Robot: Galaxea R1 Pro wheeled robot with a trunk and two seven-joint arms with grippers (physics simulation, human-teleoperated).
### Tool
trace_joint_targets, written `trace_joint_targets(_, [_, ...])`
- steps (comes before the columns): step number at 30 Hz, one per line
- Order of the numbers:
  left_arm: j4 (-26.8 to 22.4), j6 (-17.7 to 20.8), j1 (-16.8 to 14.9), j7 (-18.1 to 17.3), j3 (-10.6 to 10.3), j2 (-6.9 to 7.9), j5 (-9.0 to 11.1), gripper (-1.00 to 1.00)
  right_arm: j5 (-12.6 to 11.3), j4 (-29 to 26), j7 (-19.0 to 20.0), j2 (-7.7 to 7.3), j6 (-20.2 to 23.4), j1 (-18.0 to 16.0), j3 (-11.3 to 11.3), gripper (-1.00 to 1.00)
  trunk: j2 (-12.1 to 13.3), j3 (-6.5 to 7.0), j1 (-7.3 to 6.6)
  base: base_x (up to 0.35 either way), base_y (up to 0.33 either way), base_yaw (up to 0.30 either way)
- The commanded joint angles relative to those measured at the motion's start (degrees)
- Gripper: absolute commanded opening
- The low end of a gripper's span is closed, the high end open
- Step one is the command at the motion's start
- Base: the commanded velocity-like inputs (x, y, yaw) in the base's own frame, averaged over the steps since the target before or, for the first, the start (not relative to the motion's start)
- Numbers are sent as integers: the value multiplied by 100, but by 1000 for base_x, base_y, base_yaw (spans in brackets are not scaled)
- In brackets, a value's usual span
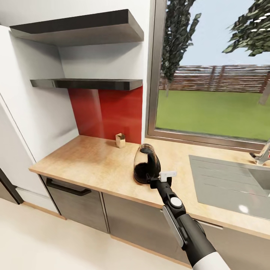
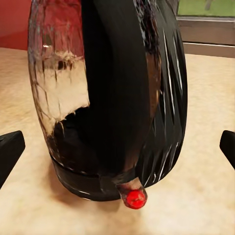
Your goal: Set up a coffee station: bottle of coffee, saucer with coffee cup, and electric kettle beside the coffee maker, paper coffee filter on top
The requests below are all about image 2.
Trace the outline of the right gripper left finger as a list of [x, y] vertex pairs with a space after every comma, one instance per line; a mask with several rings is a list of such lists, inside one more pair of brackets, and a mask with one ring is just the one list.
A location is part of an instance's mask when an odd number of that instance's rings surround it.
[[0, 189], [25, 150], [21, 130], [0, 136]]

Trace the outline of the electric kettle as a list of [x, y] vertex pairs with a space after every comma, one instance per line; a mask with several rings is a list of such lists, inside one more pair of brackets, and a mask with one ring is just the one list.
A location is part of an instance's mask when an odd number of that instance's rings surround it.
[[27, 30], [33, 100], [60, 182], [81, 198], [144, 207], [187, 124], [169, 0], [31, 0]]

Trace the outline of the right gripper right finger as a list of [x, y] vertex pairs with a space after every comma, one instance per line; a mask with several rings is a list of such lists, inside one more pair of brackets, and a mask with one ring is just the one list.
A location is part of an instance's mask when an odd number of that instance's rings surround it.
[[219, 147], [235, 170], [235, 132], [224, 130]]

